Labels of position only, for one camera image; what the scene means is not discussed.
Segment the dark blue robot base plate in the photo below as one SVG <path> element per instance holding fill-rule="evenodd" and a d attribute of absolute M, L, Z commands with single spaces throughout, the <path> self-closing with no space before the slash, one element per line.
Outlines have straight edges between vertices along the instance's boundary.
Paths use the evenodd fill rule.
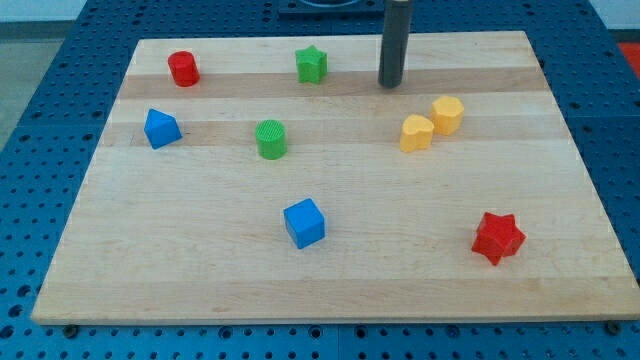
<path fill-rule="evenodd" d="M 281 18 L 304 16 L 348 16 L 382 15 L 384 0 L 277 0 L 278 15 Z"/>

